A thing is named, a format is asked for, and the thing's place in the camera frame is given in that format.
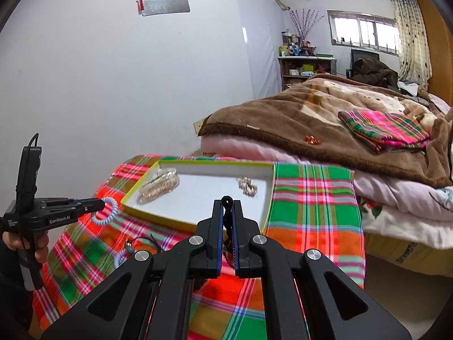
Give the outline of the person's left hand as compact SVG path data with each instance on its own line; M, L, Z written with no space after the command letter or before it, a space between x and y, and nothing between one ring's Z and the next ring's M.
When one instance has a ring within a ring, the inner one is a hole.
M28 240L21 238L19 235L14 233L4 232L2 234L2 241L12 251L31 248L30 242L28 242ZM47 261L48 244L48 231L44 231L35 243L35 258L38 263L44 264Z

